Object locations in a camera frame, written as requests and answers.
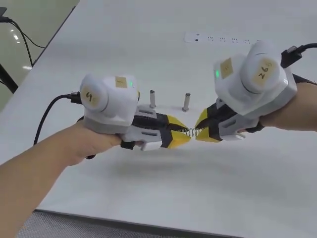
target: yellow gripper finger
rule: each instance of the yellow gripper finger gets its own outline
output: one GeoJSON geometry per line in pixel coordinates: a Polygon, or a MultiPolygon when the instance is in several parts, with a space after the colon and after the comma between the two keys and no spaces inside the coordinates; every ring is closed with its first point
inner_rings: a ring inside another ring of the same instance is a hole
{"type": "Polygon", "coordinates": [[[175,148],[183,145],[191,140],[191,137],[183,133],[188,129],[180,120],[176,117],[166,114],[157,113],[158,119],[164,124],[168,125],[168,128],[160,129],[162,146],[163,148],[175,148]]]}

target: electrical outlet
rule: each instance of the electrical outlet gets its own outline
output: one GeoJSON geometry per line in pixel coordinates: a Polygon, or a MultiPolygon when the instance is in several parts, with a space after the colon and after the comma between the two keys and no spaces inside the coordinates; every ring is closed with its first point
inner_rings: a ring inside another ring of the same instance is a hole
{"type": "Polygon", "coordinates": [[[243,44],[250,44],[250,43],[251,43],[250,40],[247,40],[247,39],[243,40],[243,44]]]}
{"type": "Polygon", "coordinates": [[[234,44],[238,44],[239,43],[237,38],[231,38],[231,42],[234,43],[234,44]]]}
{"type": "Polygon", "coordinates": [[[219,42],[220,43],[226,43],[227,39],[225,37],[219,37],[219,42]]]}
{"type": "Polygon", "coordinates": [[[214,37],[205,33],[186,32],[184,41],[187,43],[212,43],[214,37]]]}
{"type": "Polygon", "coordinates": [[[217,36],[211,33],[186,32],[184,41],[187,43],[213,43],[218,45],[252,45],[258,41],[252,38],[236,38],[217,36]]]}

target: table surface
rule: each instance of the table surface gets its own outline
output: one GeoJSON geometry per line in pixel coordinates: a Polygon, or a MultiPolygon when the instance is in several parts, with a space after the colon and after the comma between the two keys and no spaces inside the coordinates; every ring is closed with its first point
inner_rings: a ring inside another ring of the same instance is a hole
{"type": "MultiPolygon", "coordinates": [[[[316,41],[314,1],[81,0],[0,114],[0,163],[32,146],[50,101],[86,73],[133,74],[141,103],[193,126],[212,104],[212,63],[249,46],[188,44],[187,31],[268,39],[283,51],[316,41]],[[190,110],[180,110],[185,93],[190,110]]],[[[293,72],[314,76],[307,52],[293,72]]],[[[56,103],[40,138],[73,124],[80,105],[56,103]]],[[[121,148],[68,168],[39,209],[248,238],[317,235],[316,134],[266,128],[242,142],[191,141],[174,150],[121,148]]]]}

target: coil spring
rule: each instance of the coil spring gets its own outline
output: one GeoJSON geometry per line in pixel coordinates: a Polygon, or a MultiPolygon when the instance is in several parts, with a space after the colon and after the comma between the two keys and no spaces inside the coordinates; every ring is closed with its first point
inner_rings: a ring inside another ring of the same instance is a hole
{"type": "Polygon", "coordinates": [[[196,137],[202,130],[203,129],[188,128],[188,129],[182,129],[180,130],[180,132],[190,137],[196,137]]]}

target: metal cylinder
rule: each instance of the metal cylinder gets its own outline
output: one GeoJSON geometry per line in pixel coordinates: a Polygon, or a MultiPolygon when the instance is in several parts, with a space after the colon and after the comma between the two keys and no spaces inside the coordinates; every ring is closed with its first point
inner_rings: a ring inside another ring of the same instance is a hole
{"type": "Polygon", "coordinates": [[[187,112],[189,109],[189,99],[190,99],[190,93],[185,94],[185,101],[184,101],[184,106],[183,106],[183,112],[187,112]]]}
{"type": "Polygon", "coordinates": [[[150,90],[150,108],[154,109],[155,107],[155,91],[150,90]]]}

